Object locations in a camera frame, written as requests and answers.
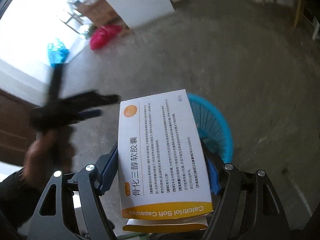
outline blue gripper pad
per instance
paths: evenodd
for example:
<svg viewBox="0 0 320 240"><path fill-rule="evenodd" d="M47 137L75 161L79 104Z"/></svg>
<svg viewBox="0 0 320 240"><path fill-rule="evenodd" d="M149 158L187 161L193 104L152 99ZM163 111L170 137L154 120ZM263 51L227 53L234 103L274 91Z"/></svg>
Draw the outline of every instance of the blue gripper pad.
<svg viewBox="0 0 320 240"><path fill-rule="evenodd" d="M205 163L207 164L207 171L210 183L210 191L215 195L219 195L221 192L221 186L219 184L219 173L214 166L213 162L204 155Z"/></svg>
<svg viewBox="0 0 320 240"><path fill-rule="evenodd" d="M106 166L100 174L100 185L98 190L101 195L110 190L112 182L118 171L118 147L113 149L113 152L109 153L111 156L107 161Z"/></svg>

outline black tool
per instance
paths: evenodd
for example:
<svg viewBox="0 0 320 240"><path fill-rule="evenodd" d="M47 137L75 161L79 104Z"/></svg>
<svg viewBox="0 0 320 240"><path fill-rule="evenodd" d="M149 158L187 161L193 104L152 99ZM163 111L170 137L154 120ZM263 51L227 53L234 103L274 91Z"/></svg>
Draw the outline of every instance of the black tool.
<svg viewBox="0 0 320 240"><path fill-rule="evenodd" d="M30 112L31 125L37 131L45 134L50 129L59 128L58 143L50 150L54 170L60 169L60 152L64 150L64 145L73 132L69 125L100 116L102 111L92 109L93 107L120 102L119 95L100 95L96 90L60 99L64 67L64 64L55 65L46 104L43 107L33 108Z"/></svg>

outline cardboard box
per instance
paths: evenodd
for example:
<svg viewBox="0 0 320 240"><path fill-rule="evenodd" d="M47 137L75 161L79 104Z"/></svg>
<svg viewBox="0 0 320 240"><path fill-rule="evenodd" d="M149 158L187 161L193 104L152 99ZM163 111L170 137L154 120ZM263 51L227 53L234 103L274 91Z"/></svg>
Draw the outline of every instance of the cardboard box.
<svg viewBox="0 0 320 240"><path fill-rule="evenodd" d="M98 0L91 5L76 2L77 11L88 17L97 27L116 19L119 15L106 0Z"/></svg>
<svg viewBox="0 0 320 240"><path fill-rule="evenodd" d="M119 190L124 230L189 231L213 210L209 179L185 90L123 101Z"/></svg>

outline pink bag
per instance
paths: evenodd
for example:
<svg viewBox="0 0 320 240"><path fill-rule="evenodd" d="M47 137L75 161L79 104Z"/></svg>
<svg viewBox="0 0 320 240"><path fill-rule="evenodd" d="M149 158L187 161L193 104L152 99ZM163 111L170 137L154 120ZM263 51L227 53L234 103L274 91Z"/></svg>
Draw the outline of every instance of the pink bag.
<svg viewBox="0 0 320 240"><path fill-rule="evenodd" d="M98 29L96 29L90 39L90 48L92 50L101 49L111 39L116 37L121 30L121 26L114 24L100 26Z"/></svg>

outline gray floor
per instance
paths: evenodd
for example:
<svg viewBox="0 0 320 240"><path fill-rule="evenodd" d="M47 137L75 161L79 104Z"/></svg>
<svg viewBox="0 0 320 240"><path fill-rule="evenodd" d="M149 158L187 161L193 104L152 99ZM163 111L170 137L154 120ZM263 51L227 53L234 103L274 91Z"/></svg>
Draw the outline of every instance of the gray floor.
<svg viewBox="0 0 320 240"><path fill-rule="evenodd" d="M311 209L320 201L319 47L293 11L251 0L188 0L176 14L92 52L86 47L68 65L65 95L88 89L123 99L186 89L224 114L234 139L233 163L264 169L283 203L291 228L308 213L281 174L288 167ZM117 140L119 106L78 124L74 169L108 153ZM102 197L116 233L118 182Z"/></svg>

